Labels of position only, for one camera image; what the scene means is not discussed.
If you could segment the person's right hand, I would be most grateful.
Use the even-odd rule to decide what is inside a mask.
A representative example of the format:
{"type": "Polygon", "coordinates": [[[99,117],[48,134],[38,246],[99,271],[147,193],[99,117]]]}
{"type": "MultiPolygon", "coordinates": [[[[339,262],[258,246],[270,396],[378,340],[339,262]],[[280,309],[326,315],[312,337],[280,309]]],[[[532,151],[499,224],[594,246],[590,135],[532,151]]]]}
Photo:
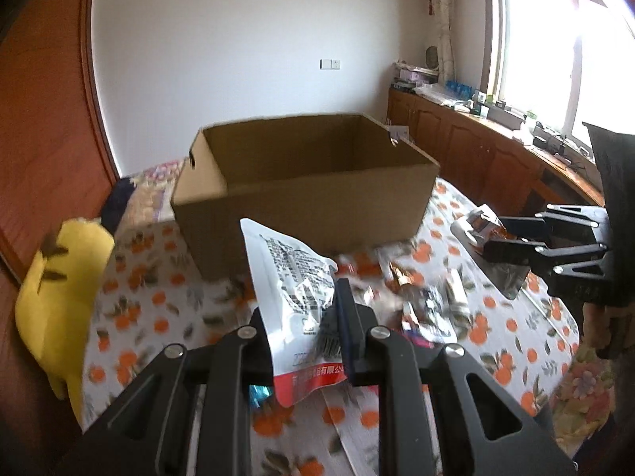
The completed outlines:
{"type": "Polygon", "coordinates": [[[583,338],[594,349],[605,349],[611,341],[610,320],[607,308],[593,303],[582,306],[583,338]]]}

